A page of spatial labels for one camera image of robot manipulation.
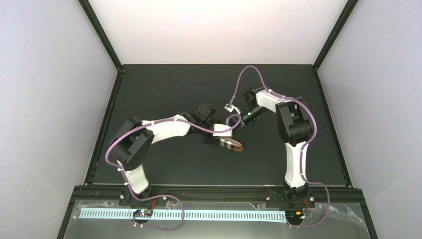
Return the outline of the brown plaid glasses case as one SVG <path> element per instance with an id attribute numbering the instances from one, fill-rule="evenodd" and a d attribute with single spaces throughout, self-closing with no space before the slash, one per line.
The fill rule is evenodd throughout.
<path id="1" fill-rule="evenodd" d="M 220 138 L 220 146 L 235 152 L 242 152 L 244 149 L 243 145 L 239 141 L 232 138 Z"/>

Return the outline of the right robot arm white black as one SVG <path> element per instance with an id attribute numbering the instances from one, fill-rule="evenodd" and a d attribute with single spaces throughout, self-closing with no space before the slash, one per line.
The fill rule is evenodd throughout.
<path id="1" fill-rule="evenodd" d="M 308 193 L 306 154 L 315 131 L 312 117 L 304 108 L 305 101 L 302 97 L 291 99 L 263 87 L 246 90 L 243 97 L 248 108 L 241 114 L 241 122 L 233 133 L 256 123 L 266 111 L 276 114 L 278 134 L 286 147 L 287 168 L 281 197 L 287 207 L 295 209 Z"/>

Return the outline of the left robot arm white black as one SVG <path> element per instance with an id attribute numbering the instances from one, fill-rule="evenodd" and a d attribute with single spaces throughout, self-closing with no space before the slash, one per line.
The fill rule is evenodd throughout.
<path id="1" fill-rule="evenodd" d="M 213 125 L 219 122 L 213 118 L 215 112 L 212 105 L 204 102 L 194 110 L 166 119 L 149 121 L 130 117 L 112 138 L 105 160 L 123 173 L 126 183 L 135 194 L 140 194 L 149 187 L 143 162 L 151 145 L 190 134 L 202 134 L 210 141 L 213 138 Z"/>

